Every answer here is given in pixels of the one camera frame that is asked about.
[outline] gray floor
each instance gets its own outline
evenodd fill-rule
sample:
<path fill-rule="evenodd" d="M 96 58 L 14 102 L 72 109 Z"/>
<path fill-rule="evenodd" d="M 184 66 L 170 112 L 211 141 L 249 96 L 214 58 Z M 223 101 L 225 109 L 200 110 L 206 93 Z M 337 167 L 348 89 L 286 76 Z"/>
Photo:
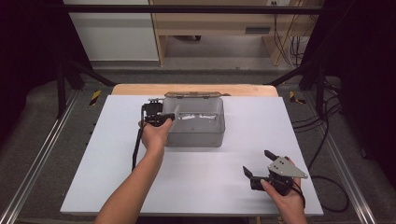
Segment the gray floor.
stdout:
<path fill-rule="evenodd" d="M 274 80 L 290 70 L 287 65 L 275 68 L 270 66 L 268 55 L 261 50 L 256 50 L 256 48 L 241 52 L 243 54 L 242 59 L 236 57 L 238 54 L 235 52 L 241 51 L 239 47 L 242 48 L 245 44 L 251 45 L 254 42 L 260 48 L 262 42 L 257 38 L 245 40 L 240 37 L 221 39 L 221 37 L 203 36 L 201 41 L 204 42 L 197 43 L 186 36 L 171 39 L 169 44 L 176 45 L 176 47 L 168 48 L 167 64 L 164 67 L 153 64 L 134 69 L 97 67 L 97 71 L 111 80 L 122 83 L 262 84 Z M 207 45 L 212 43 L 213 45 L 208 49 L 203 49 L 205 47 L 204 43 Z M 224 50 L 229 49 L 233 49 L 235 52 L 224 53 Z M 110 94 L 112 90 L 91 78 L 84 77 L 84 79 L 86 80 L 84 90 L 79 93 L 72 114 L 51 151 L 24 207 L 21 209 L 20 223 L 23 223 L 24 220 L 24 223 L 62 223 L 59 220 L 82 223 L 83 221 L 93 220 L 93 217 L 72 217 L 59 212 L 64 200 L 64 192 L 70 186 L 78 168 L 86 144 L 90 140 L 90 132 L 94 129 L 94 123 L 97 121 L 106 100 L 106 95 Z M 291 121 L 307 119 L 314 115 L 308 104 L 298 104 L 290 101 L 290 91 L 294 91 L 297 99 L 304 99 L 304 95 L 293 85 L 292 81 L 279 86 L 277 89 L 279 95 L 284 98 Z M 96 90 L 102 91 L 98 102 L 96 105 L 89 105 L 92 94 Z M 29 93 L 27 105 L 20 120 L 0 150 L 0 211 L 5 210 L 28 172 L 30 164 L 34 161 L 35 155 L 55 121 L 56 109 L 56 85 L 54 82 L 38 87 Z M 372 209 L 377 223 L 396 223 L 396 214 L 394 214 L 394 208 L 396 207 L 395 190 L 383 176 L 375 161 L 361 157 L 360 145 L 355 140 L 354 134 L 342 113 L 336 113 L 331 117 L 330 130 L 337 146 L 342 150 L 347 165 L 361 188 L 365 200 Z M 308 132 L 296 133 L 296 136 L 305 162 L 309 163 L 318 148 L 322 134 L 316 128 Z M 328 150 L 328 146 L 325 145 L 310 174 L 324 175 L 342 183 L 330 159 Z M 341 208 L 345 204 L 345 197 L 336 186 L 319 179 L 314 180 L 314 184 L 322 204 L 331 208 Z M 343 213 L 325 210 L 323 217 L 310 217 L 309 222 L 361 223 L 353 204 Z M 184 218 L 181 223 L 235 222 L 225 218 Z M 277 223 L 277 217 L 264 217 L 262 223 Z"/>

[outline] black pole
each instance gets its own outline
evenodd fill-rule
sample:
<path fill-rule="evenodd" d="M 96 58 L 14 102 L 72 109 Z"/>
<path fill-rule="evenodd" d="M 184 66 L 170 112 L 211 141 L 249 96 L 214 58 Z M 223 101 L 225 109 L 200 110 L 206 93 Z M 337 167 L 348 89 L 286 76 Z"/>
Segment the black pole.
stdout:
<path fill-rule="evenodd" d="M 255 7 L 255 6 L 181 6 L 181 5 L 43 5 L 48 10 L 85 13 L 216 13 L 216 14 L 333 14 L 338 8 Z"/>

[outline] human hand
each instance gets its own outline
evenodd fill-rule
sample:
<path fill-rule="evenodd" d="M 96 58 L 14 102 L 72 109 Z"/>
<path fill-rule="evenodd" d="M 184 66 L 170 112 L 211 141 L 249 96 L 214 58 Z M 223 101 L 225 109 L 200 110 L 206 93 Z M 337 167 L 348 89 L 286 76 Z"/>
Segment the human hand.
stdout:
<path fill-rule="evenodd" d="M 280 215 L 286 223 L 306 223 L 303 199 L 297 192 L 291 190 L 289 194 L 282 196 L 267 181 L 262 179 L 261 183 L 265 192 L 267 192 L 267 194 L 274 200 L 277 210 L 279 210 Z M 300 186 L 301 179 L 294 177 L 293 187 L 295 189 L 300 189 Z"/>
<path fill-rule="evenodd" d="M 169 128 L 172 126 L 172 120 L 167 119 L 160 127 L 154 127 L 149 123 L 144 124 L 142 143 L 148 152 L 162 152 L 166 145 Z"/>

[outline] human arm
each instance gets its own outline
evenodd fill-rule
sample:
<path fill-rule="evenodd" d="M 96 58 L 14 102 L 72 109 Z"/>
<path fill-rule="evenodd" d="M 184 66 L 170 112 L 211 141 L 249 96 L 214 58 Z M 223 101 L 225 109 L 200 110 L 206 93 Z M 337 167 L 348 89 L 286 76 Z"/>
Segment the human arm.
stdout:
<path fill-rule="evenodd" d="M 265 192 L 274 200 L 279 214 L 282 216 L 285 223 L 288 224 L 305 224 L 306 217 L 304 212 L 304 205 L 302 197 L 291 190 L 289 194 L 282 196 L 276 189 L 267 181 L 261 180 L 262 187 Z M 301 186 L 301 179 L 294 177 L 294 188 L 299 189 Z"/>
<path fill-rule="evenodd" d="M 172 125 L 168 119 L 161 127 L 147 124 L 142 142 L 147 151 L 131 174 L 107 199 L 94 223 L 135 223 L 163 162 L 167 133 Z"/>

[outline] white cabinet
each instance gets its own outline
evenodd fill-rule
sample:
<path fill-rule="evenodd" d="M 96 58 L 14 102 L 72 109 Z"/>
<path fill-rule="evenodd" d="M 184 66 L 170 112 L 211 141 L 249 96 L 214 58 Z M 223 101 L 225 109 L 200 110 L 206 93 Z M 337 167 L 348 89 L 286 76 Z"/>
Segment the white cabinet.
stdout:
<path fill-rule="evenodd" d="M 147 0 L 64 0 L 65 4 L 148 5 Z M 70 13 L 90 61 L 158 61 L 150 14 Z"/>

